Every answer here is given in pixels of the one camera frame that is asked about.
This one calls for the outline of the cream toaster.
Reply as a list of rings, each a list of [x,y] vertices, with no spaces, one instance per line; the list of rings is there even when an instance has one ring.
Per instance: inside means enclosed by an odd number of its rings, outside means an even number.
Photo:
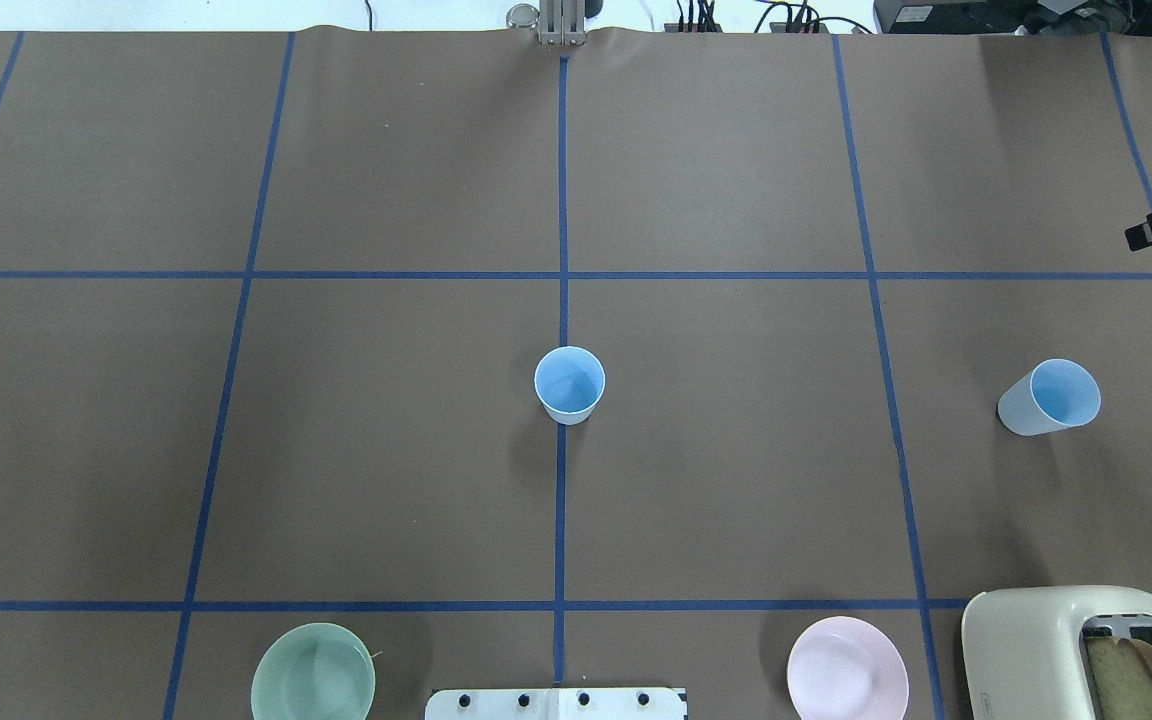
[[[1084,641],[1152,644],[1152,594],[1120,585],[1001,589],[967,602],[960,628],[975,719],[1101,719]]]

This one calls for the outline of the aluminium frame post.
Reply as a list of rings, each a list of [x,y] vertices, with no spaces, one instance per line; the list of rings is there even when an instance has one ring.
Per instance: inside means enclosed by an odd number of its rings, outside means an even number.
[[[536,33],[543,46],[575,47],[585,45],[586,9],[584,0],[536,1]]]

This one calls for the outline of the bread slice in toaster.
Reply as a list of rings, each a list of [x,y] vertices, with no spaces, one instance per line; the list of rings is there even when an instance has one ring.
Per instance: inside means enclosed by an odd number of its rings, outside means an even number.
[[[1084,647],[1101,719],[1152,719],[1152,644],[1106,635]]]

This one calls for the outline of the pink bowl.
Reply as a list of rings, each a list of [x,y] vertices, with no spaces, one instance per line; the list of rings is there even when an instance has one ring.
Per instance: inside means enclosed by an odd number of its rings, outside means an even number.
[[[877,626],[851,616],[808,626],[786,661],[786,687],[799,719],[904,719],[908,667]]]

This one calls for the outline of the light blue plastic cup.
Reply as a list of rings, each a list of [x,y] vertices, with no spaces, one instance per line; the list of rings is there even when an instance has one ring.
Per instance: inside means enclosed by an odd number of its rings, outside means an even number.
[[[1074,361],[1043,361],[998,397],[996,418],[1016,435],[1084,427],[1102,409],[1100,384]]]

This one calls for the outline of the green bowl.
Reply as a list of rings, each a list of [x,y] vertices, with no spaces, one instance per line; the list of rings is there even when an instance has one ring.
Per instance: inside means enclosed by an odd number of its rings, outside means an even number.
[[[333,623],[296,626],[270,644],[253,670],[255,719],[366,719],[376,662],[355,632]]]

